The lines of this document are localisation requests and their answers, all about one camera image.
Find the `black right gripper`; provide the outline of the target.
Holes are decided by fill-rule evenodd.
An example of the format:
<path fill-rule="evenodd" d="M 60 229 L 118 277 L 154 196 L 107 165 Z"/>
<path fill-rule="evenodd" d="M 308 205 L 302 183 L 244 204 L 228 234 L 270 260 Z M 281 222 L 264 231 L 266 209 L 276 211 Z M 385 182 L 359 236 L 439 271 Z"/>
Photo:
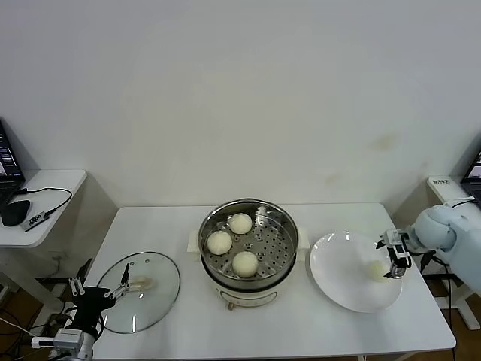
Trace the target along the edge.
<path fill-rule="evenodd" d="M 376 243 L 376 249 L 386 246 L 384 240 L 379 240 Z M 412 260 L 409 251 L 403 244 L 396 244 L 393 246 L 394 260 L 390 269 L 384 274 L 385 278 L 401 279 L 404 276 L 404 270 L 412 266 Z"/>

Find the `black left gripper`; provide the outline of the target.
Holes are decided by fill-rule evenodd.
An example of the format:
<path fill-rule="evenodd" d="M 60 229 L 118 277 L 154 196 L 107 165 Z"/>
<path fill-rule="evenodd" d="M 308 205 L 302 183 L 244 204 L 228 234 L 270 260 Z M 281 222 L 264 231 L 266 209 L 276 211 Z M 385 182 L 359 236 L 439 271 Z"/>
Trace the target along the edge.
<path fill-rule="evenodd" d="M 69 329 L 77 329 L 83 332 L 96 332 L 99 317 L 104 310 L 113 307 L 113 301 L 117 300 L 129 288 L 129 264 L 126 264 L 119 286 L 114 290 L 103 287 L 84 287 L 86 275 L 91 266 L 92 259 L 88 259 L 82 265 L 77 274 L 68 279 L 71 288 L 73 303 L 77 307 Z"/>

